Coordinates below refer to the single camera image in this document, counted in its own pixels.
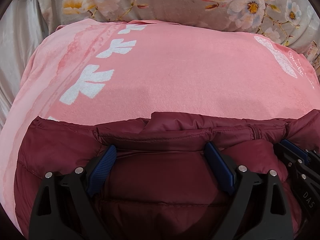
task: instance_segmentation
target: beige floral bedding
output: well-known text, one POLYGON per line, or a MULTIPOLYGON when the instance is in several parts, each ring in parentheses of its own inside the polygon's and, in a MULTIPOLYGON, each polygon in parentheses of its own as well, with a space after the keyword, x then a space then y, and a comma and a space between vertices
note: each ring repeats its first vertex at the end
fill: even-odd
POLYGON ((320 20, 308 0, 38 0, 52 33, 59 25, 157 19, 262 34, 303 53, 320 76, 320 20))

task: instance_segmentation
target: pink fleece fabric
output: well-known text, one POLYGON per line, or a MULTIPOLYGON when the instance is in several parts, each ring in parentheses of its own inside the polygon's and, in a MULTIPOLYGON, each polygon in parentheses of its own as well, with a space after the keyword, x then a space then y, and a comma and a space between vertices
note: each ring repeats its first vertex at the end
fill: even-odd
POLYGON ((314 108, 320 86, 313 67, 261 35, 83 20, 47 37, 28 63, 0 135, 0 201, 18 227, 17 155, 38 115, 95 125, 154 111, 261 120, 314 108))

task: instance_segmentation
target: shiny white cloth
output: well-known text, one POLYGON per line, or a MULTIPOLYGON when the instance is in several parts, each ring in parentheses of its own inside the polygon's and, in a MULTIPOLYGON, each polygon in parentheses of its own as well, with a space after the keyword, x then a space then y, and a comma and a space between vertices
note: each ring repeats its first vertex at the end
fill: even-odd
POLYGON ((0 20, 0 132, 29 58, 43 40, 37 0, 13 0, 0 20))

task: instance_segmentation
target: silver screw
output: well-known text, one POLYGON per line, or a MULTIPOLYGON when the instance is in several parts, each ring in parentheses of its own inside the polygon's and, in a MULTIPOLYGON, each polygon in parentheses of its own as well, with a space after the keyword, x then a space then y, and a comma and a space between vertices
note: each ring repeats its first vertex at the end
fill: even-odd
POLYGON ((241 172, 246 172, 248 169, 247 169, 246 166, 240 165, 240 166, 238 167, 238 170, 241 171, 241 172))
POLYGON ((48 179, 48 178, 51 178, 51 176, 52 176, 52 172, 47 172, 46 174, 45 174, 45 177, 48 179))
POLYGON ((75 169, 75 173, 76 174, 80 174, 82 172, 83 172, 83 168, 82 167, 78 167, 78 168, 75 169))
POLYGON ((273 177, 277 176, 277 172, 275 170, 271 170, 271 171, 269 171, 269 173, 273 177))

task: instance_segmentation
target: textured blue pad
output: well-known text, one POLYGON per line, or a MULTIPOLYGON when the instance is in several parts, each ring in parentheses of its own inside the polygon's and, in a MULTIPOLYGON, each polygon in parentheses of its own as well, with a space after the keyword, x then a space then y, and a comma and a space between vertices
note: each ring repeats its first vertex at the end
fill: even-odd
POLYGON ((117 150, 114 145, 111 145, 98 165, 94 168, 88 179, 87 194, 92 197, 94 194, 99 193, 102 189, 103 183, 106 181, 113 164, 117 158, 117 150))
POLYGON ((217 179, 219 186, 229 195, 233 195, 235 192, 236 178, 233 173, 229 170, 226 163, 221 158, 219 152, 215 149, 212 143, 207 143, 204 148, 204 157, 217 179))
POLYGON ((301 150, 298 146, 294 145, 288 140, 282 140, 280 144, 282 144, 284 147, 287 147, 290 151, 294 152, 302 160, 304 160, 305 165, 309 164, 308 154, 305 151, 301 150))

